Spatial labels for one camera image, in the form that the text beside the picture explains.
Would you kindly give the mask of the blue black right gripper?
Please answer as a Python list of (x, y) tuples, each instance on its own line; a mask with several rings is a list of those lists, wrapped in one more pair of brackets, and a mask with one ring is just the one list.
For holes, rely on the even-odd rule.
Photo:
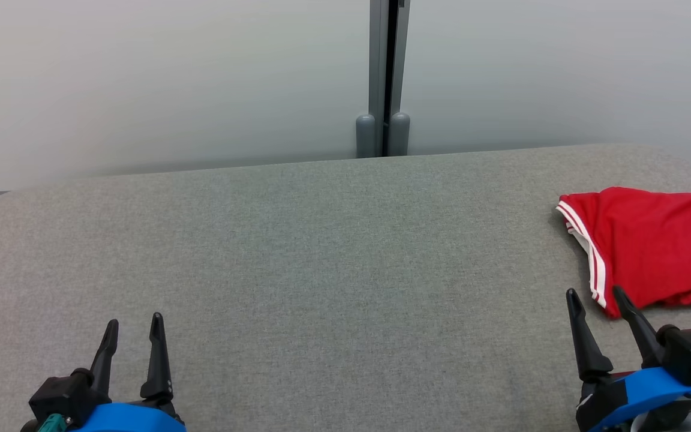
[(573, 288), (566, 292), (578, 376), (576, 405), (581, 431), (691, 431), (691, 374), (675, 376), (661, 367), (664, 347), (656, 331), (620, 286), (612, 287), (620, 316), (641, 354), (639, 371), (613, 374), (586, 322), (586, 309)]

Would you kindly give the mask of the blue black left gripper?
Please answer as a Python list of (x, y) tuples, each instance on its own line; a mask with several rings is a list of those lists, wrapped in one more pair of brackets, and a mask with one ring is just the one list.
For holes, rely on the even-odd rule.
[[(112, 358), (118, 346), (119, 322), (107, 323), (90, 371), (91, 388), (107, 395), (112, 372)], [(71, 431), (186, 431), (173, 404), (173, 388), (164, 317), (154, 312), (150, 325), (151, 352), (146, 380), (140, 388), (142, 400), (129, 403), (109, 402), (96, 405), (85, 419), (75, 421)]]

